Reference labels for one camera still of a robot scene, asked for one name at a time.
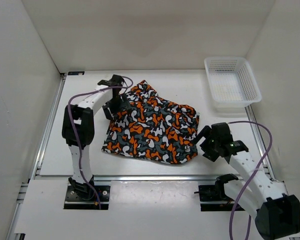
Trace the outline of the orange camouflage shorts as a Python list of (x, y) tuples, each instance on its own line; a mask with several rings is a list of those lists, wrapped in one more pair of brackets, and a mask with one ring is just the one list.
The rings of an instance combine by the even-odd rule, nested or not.
[(160, 97), (145, 80), (125, 95), (130, 109), (110, 121), (103, 152), (171, 165), (198, 155), (193, 140), (200, 114), (193, 107)]

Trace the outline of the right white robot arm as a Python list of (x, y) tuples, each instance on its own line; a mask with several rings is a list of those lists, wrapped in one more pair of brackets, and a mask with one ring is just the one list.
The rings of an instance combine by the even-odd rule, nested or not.
[(206, 125), (193, 140), (203, 155), (215, 162), (223, 158), (240, 175), (217, 177), (214, 193), (220, 200), (234, 201), (229, 219), (229, 237), (233, 239), (233, 223), (237, 207), (244, 209), (248, 225), (255, 227), (264, 240), (276, 240), (300, 232), (300, 201), (288, 195), (282, 182), (270, 179), (262, 167), (263, 160), (254, 160), (241, 140), (234, 140), (226, 122)]

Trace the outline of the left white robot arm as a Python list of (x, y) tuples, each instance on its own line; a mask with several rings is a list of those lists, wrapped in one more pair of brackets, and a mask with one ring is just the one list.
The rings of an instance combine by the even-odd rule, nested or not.
[(100, 80), (94, 90), (72, 96), (64, 109), (61, 135), (69, 147), (73, 167), (68, 181), (83, 200), (96, 195), (89, 153), (95, 136), (95, 114), (102, 109), (106, 119), (112, 120), (127, 102), (120, 91), (132, 85), (132, 79), (114, 74), (109, 80)]

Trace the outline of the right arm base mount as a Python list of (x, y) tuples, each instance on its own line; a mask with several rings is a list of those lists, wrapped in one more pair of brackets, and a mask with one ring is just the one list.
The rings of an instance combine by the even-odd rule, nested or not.
[(194, 194), (199, 196), (201, 212), (231, 212), (235, 202), (221, 198), (214, 185), (199, 185)]

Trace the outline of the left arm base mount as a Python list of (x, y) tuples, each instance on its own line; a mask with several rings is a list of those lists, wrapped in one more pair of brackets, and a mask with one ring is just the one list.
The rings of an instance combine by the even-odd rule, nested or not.
[(65, 210), (108, 210), (111, 196), (110, 185), (94, 185), (95, 191), (98, 193), (100, 204), (94, 191), (88, 187), (88, 192), (75, 190), (68, 184), (63, 208)]

